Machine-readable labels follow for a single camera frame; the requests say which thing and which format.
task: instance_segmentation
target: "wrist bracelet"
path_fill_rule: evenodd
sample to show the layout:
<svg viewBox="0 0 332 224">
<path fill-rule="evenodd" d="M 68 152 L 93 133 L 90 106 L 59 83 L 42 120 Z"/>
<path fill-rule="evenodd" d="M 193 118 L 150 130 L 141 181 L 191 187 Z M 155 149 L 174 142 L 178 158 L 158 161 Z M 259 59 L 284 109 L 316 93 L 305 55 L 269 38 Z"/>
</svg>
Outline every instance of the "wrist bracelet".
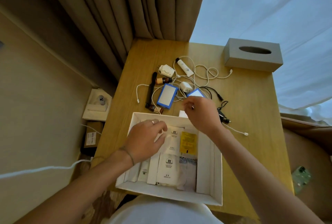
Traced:
<svg viewBox="0 0 332 224">
<path fill-rule="evenodd" d="M 128 154 L 128 155 L 130 156 L 130 158 L 131 158 L 132 166 L 134 166 L 134 165 L 135 165 L 135 162 L 134 162 L 134 159 L 132 158 L 131 154 L 129 153 L 129 151 L 127 151 L 127 149 L 126 149 L 124 146 L 120 147 L 119 150 L 127 152 L 127 154 Z"/>
</svg>

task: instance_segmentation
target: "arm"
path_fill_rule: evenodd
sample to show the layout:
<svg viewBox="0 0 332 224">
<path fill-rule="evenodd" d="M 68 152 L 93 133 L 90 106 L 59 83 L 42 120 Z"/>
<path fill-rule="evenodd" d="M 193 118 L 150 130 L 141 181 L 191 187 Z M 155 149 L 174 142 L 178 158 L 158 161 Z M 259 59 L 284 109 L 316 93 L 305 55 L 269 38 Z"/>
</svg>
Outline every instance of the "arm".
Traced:
<svg viewBox="0 0 332 224">
<path fill-rule="evenodd" d="M 147 120 L 133 126 L 124 147 L 134 163 L 150 158 L 159 150 L 166 134 L 162 134 L 155 143 L 154 139 L 161 129 L 167 131 L 167 126 L 165 122 L 158 120 L 154 120 L 154 124 Z M 16 224 L 77 222 L 90 204 L 122 173 L 133 166 L 130 155 L 123 150 L 113 152 L 105 161 L 44 201 Z"/>
<path fill-rule="evenodd" d="M 222 126 L 212 100 L 190 96 L 184 106 L 193 125 L 222 152 L 262 223 L 323 223 Z"/>
</svg>

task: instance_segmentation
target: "person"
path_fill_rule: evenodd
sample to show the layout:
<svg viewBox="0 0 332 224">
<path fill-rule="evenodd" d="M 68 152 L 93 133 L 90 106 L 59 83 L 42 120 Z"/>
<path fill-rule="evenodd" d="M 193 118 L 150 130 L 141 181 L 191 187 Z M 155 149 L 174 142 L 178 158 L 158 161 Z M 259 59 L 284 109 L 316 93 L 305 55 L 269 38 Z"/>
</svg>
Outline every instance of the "person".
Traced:
<svg viewBox="0 0 332 224">
<path fill-rule="evenodd" d="M 183 101 L 191 123 L 222 152 L 262 223 L 323 223 L 251 155 L 219 120 L 212 100 L 190 96 Z M 154 142 L 165 122 L 147 120 L 132 127 L 123 148 L 44 201 L 16 223 L 77 223 L 84 211 L 133 163 L 157 153 L 166 134 Z M 118 209 L 109 224 L 221 223 L 204 204 L 141 195 Z"/>
</svg>

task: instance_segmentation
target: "white shirt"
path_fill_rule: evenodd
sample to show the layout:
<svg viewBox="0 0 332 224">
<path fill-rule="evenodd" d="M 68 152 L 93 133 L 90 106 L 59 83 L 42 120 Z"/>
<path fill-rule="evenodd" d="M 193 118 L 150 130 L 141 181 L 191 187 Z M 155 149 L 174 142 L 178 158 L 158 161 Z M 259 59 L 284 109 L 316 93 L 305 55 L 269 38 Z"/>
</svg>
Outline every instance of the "white shirt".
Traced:
<svg viewBox="0 0 332 224">
<path fill-rule="evenodd" d="M 222 224 L 204 204 L 140 195 L 124 204 L 107 224 Z"/>
</svg>

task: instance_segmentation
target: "forearm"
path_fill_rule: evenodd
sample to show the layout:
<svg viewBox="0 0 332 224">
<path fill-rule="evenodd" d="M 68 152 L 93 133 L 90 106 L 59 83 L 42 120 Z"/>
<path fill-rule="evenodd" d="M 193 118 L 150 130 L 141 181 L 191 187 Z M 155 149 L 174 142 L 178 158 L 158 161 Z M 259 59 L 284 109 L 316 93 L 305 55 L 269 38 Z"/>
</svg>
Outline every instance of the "forearm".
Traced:
<svg viewBox="0 0 332 224">
<path fill-rule="evenodd" d="M 262 223 L 322 223 L 225 128 L 210 138 L 222 152 Z"/>
<path fill-rule="evenodd" d="M 16 223 L 74 223 L 89 205 L 131 166 L 129 155 L 124 151 L 115 151 L 108 159 L 74 180 Z"/>
</svg>

